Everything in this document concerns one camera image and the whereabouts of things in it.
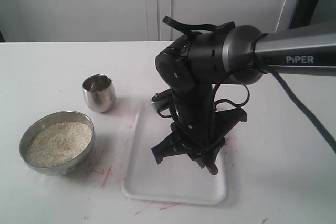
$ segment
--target white tray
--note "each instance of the white tray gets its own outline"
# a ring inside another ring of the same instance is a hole
[[[151,148],[171,133],[171,119],[157,115],[150,104],[142,105],[135,123],[134,139],[123,192],[130,198],[214,205],[226,196],[224,154],[219,152],[218,174],[211,175],[187,155],[166,157],[160,165]]]

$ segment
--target metal cup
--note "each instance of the metal cup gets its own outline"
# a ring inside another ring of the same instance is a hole
[[[116,103],[116,91],[110,77],[103,74],[90,76],[83,82],[85,103],[90,110],[103,113]]]

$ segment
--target table surface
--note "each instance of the table surface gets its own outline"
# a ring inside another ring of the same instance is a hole
[[[136,114],[142,103],[167,88],[154,58],[168,44],[0,44],[1,223],[335,222],[336,156],[270,75],[250,86],[248,121],[228,135],[228,194],[222,203],[175,205],[123,194]],[[82,82],[96,73],[109,75],[116,88],[116,107],[106,114],[90,111],[83,100]],[[336,136],[336,79],[283,77]],[[222,86],[217,97],[239,103],[245,92]],[[62,110],[88,115],[97,140],[91,160],[76,171],[44,176],[21,160],[19,141],[36,120]]]

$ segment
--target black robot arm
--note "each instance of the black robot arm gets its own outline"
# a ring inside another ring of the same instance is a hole
[[[214,102],[221,84],[252,84],[276,71],[336,75],[336,23],[263,34],[253,26],[235,27],[234,22],[214,26],[182,24],[169,17],[163,21],[183,35],[155,59],[170,89],[152,102],[160,115],[169,109],[170,116],[163,117],[173,119],[172,133],[152,148],[158,164],[164,157],[187,154],[211,174],[218,172],[214,163],[224,136],[239,121],[247,121],[242,106],[248,101],[229,101],[234,109],[217,111],[217,103],[228,102]]]

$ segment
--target metal bowl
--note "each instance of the metal bowl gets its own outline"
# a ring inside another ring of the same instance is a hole
[[[52,167],[38,167],[30,164],[28,160],[25,158],[28,144],[31,142],[31,140],[34,139],[36,134],[39,133],[44,128],[51,126],[55,123],[61,123],[61,122],[81,122],[89,126],[90,129],[92,130],[92,137],[88,146],[77,157],[62,165]],[[38,173],[42,173],[45,175],[64,175],[65,173],[75,169],[75,167],[90,154],[93,148],[94,139],[95,139],[95,128],[93,127],[91,119],[89,119],[86,115],[80,112],[61,111],[47,115],[44,118],[41,118],[40,120],[35,122],[32,126],[30,126],[21,138],[19,151],[20,156],[24,160],[26,165],[29,168],[37,171]]]

